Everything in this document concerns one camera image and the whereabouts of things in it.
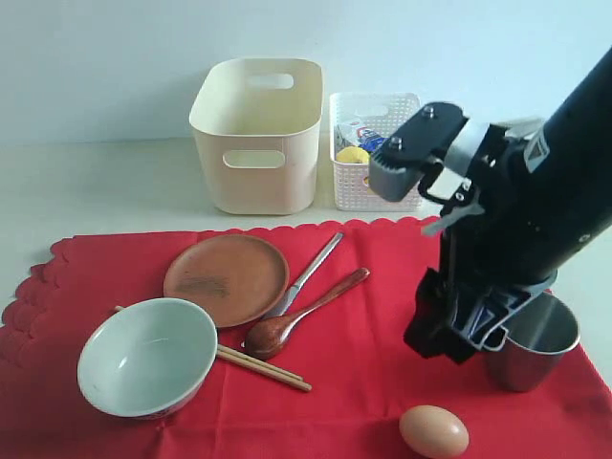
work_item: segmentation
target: knife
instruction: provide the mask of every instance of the knife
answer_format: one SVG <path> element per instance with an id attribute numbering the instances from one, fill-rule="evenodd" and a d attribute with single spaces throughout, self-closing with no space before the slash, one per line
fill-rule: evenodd
<path id="1" fill-rule="evenodd" d="M 337 232 L 331 241 L 318 253 L 317 257 L 313 262 L 306 268 L 306 271 L 295 281 L 294 285 L 287 289 L 285 295 L 282 296 L 276 305 L 262 316 L 262 318 L 282 316 L 285 311 L 289 309 L 291 303 L 294 302 L 295 297 L 299 293 L 299 290 L 304 286 L 308 278 L 317 270 L 317 268 L 325 261 L 325 258 L 332 252 L 338 242 L 342 239 L 344 234 Z"/>

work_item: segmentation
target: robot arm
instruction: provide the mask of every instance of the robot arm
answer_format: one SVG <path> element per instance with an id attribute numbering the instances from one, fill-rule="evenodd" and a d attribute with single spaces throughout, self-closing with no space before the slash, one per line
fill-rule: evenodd
<path id="1" fill-rule="evenodd" d="M 466 180 L 429 193 L 444 168 Z M 612 49 L 526 141 L 452 104 L 423 107 L 372 155 L 370 186 L 400 201 L 414 186 L 443 205 L 439 270 L 429 269 L 405 342 L 462 362 L 499 350 L 504 322 L 612 224 Z"/>

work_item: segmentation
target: brown plate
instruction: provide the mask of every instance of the brown plate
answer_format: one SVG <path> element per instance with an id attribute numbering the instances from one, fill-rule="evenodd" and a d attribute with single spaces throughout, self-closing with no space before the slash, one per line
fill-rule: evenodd
<path id="1" fill-rule="evenodd" d="M 198 304 L 223 328 L 266 314 L 288 284 L 287 260 L 275 246 L 227 234 L 181 253 L 165 274 L 164 295 Z"/>

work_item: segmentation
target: metal cup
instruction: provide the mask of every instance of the metal cup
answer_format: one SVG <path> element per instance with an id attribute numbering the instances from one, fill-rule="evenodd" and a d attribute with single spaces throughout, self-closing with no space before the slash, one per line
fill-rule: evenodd
<path id="1" fill-rule="evenodd" d="M 527 392 L 538 386 L 579 342 L 578 322 L 556 297 L 542 294 L 505 324 L 502 349 L 485 357 L 489 375 L 501 387 Z"/>

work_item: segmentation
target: wooden spoon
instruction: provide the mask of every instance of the wooden spoon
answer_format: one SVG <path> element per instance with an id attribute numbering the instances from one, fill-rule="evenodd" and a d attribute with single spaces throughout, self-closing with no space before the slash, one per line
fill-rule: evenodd
<path id="1" fill-rule="evenodd" d="M 289 335 L 298 322 L 324 304 L 329 303 L 347 290 L 355 287 L 365 280 L 368 275 L 370 275 L 370 272 L 366 268 L 359 268 L 344 277 L 329 292 L 307 308 L 286 316 L 270 317 L 259 321 L 250 329 L 245 338 L 247 354 L 262 361 L 271 359 L 285 346 Z"/>

